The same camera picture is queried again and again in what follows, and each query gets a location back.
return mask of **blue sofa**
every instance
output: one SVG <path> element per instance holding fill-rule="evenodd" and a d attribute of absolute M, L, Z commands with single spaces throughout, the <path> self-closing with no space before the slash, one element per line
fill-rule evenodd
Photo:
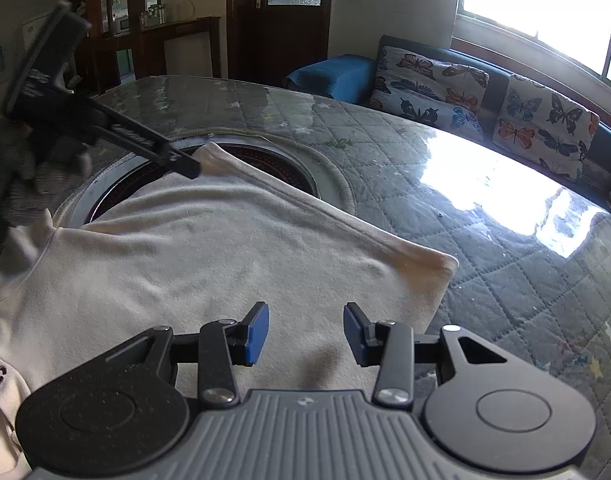
<path fill-rule="evenodd" d="M 545 172 L 540 166 L 506 152 L 492 143 L 496 117 L 503 106 L 510 72 L 454 50 L 436 48 L 392 36 L 381 37 L 377 55 L 383 46 L 404 48 L 432 59 L 474 66 L 489 73 L 490 81 L 483 96 L 478 117 L 485 136 L 483 144 L 541 173 Z M 286 78 L 285 86 L 296 91 L 367 105 L 370 94 L 372 94 L 375 70 L 376 62 L 373 59 L 346 54 L 295 70 Z M 611 211 L 607 198 L 611 189 L 611 128 L 607 124 L 599 123 L 583 163 L 583 174 L 579 181 L 570 182 L 551 174 L 548 176 Z"/>

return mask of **brown wooden door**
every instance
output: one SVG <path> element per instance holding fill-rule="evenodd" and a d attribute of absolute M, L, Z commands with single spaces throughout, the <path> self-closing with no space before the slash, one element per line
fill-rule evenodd
<path fill-rule="evenodd" d="M 330 0 L 228 0 L 229 77 L 282 86 L 326 59 L 329 23 Z"/>

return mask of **butterfly patterned fabric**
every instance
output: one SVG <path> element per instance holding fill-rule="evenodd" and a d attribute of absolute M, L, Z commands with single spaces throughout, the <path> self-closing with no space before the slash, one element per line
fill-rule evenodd
<path fill-rule="evenodd" d="M 492 142 L 538 164 L 545 173 L 577 180 L 599 117 L 559 92 L 513 74 Z"/>
<path fill-rule="evenodd" d="M 477 119 L 489 75 L 385 46 L 377 61 L 370 106 L 473 140 L 483 140 Z"/>

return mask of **hand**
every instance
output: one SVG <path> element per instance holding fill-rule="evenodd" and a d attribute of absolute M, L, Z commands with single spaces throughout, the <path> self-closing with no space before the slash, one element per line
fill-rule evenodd
<path fill-rule="evenodd" d="M 53 205 L 73 176 L 85 178 L 92 170 L 83 144 L 81 152 L 65 164 L 47 161 L 37 165 L 28 143 L 30 132 L 26 124 L 0 119 L 0 160 L 14 171 L 0 215 L 13 226 L 32 223 Z"/>

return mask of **butterfly print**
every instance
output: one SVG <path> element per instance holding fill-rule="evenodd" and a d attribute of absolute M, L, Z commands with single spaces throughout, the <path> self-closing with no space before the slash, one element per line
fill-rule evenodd
<path fill-rule="evenodd" d="M 583 162 L 588 155 L 588 147 L 585 145 L 585 142 L 582 140 L 579 141 L 579 160 Z"/>
<path fill-rule="evenodd" d="M 378 75 L 375 77 L 375 90 L 383 92 L 385 94 L 391 94 L 390 88 L 385 84 L 385 77 Z"/>
<path fill-rule="evenodd" d="M 370 105 L 370 108 L 374 108 L 375 110 L 383 111 L 383 103 L 379 99 L 375 99 L 374 97 L 371 97 L 369 105 Z"/>
<path fill-rule="evenodd" d="M 477 105 L 479 104 L 479 99 L 474 95 L 465 95 L 465 92 L 459 93 L 454 88 L 448 88 L 447 94 L 445 95 L 445 102 L 450 103 L 452 105 L 461 105 L 463 108 L 467 108 L 472 113 L 476 114 L 478 111 Z"/>
<path fill-rule="evenodd" d="M 387 50 L 382 48 L 381 54 L 379 55 L 379 61 L 377 63 L 377 68 L 379 70 L 387 70 L 387 62 L 385 60 L 385 56 L 387 56 Z"/>
<path fill-rule="evenodd" d="M 476 116 L 470 111 L 464 111 L 461 107 L 455 107 L 454 115 L 452 116 L 452 124 L 453 128 L 461 128 L 464 124 L 470 123 L 470 125 L 479 133 L 483 133 L 481 130 L 481 125 L 476 120 Z"/>
<path fill-rule="evenodd" d="M 540 97 L 533 97 L 532 99 L 528 99 L 526 102 L 523 102 L 519 92 L 517 92 L 514 88 L 510 88 L 508 91 L 508 114 L 513 117 L 520 114 L 524 121 L 531 121 L 534 119 L 535 112 L 541 106 L 542 101 L 543 99 Z"/>
<path fill-rule="evenodd" d="M 579 151 L 578 147 L 576 147 L 574 144 L 561 142 L 558 138 L 555 138 L 546 130 L 539 130 L 539 135 L 543 137 L 545 145 L 548 148 L 562 154 L 563 156 L 570 156 L 572 153 Z"/>
<path fill-rule="evenodd" d="M 418 123 L 427 124 L 428 126 L 435 126 L 439 116 L 437 112 L 439 109 L 427 108 L 423 113 L 421 113 L 421 109 L 417 112 L 414 109 L 414 106 L 409 101 L 404 101 L 401 99 L 401 110 L 403 110 L 403 116 L 406 119 L 411 121 L 416 121 Z"/>
<path fill-rule="evenodd" d="M 392 88 L 396 88 L 397 90 L 410 90 L 412 92 L 417 92 L 417 94 L 425 95 L 431 99 L 436 101 L 441 101 L 438 95 L 436 95 L 432 88 L 425 85 L 420 85 L 419 83 L 413 83 L 412 81 L 408 81 L 407 79 L 401 79 L 400 81 L 392 81 L 390 83 Z"/>
<path fill-rule="evenodd" d="M 519 81 L 530 81 L 536 88 L 545 88 L 545 86 L 543 86 L 541 83 L 537 83 L 536 81 L 533 81 L 532 79 L 528 79 L 525 76 L 519 75 L 519 74 L 513 74 L 515 79 L 518 79 Z"/>
<path fill-rule="evenodd" d="M 552 173 L 556 176 L 562 176 L 564 178 L 570 178 L 570 173 L 556 173 L 556 171 L 553 171 L 550 169 L 550 167 L 548 166 L 547 162 L 544 161 L 541 157 L 539 157 L 539 164 L 541 165 L 541 167 L 544 170 L 547 170 L 549 173 Z"/>
<path fill-rule="evenodd" d="M 599 116 L 596 114 L 590 114 L 588 133 L 590 137 L 593 137 L 597 132 L 599 126 Z"/>
<path fill-rule="evenodd" d="M 450 65 L 449 67 L 443 69 L 443 72 L 441 73 L 446 77 L 454 77 L 455 75 L 461 74 L 465 74 L 466 76 L 470 75 L 483 88 L 488 88 L 488 79 L 490 76 L 483 70 L 479 70 L 478 68 L 474 68 L 472 66 Z"/>
<path fill-rule="evenodd" d="M 409 68 L 410 70 L 414 70 L 415 72 L 419 72 L 421 75 L 425 75 L 426 77 L 435 80 L 434 74 L 432 73 L 432 67 L 434 65 L 429 59 L 425 59 L 425 57 L 415 56 L 414 54 L 405 54 L 405 56 L 403 56 L 400 62 L 396 65 L 401 68 Z"/>
<path fill-rule="evenodd" d="M 550 117 L 548 118 L 548 122 L 552 124 L 556 124 L 561 121 L 565 122 L 568 133 L 573 136 L 574 131 L 577 129 L 577 122 L 581 115 L 583 114 L 583 110 L 581 108 L 571 108 L 567 112 L 563 109 L 563 105 L 561 104 L 561 99 L 557 94 L 552 94 L 552 110 L 550 110 Z"/>
<path fill-rule="evenodd" d="M 519 144 L 526 150 L 532 147 L 532 137 L 535 136 L 535 131 L 528 128 L 517 128 L 514 124 L 508 121 L 499 121 L 499 136 L 504 140 L 512 139 L 512 143 L 519 141 Z"/>

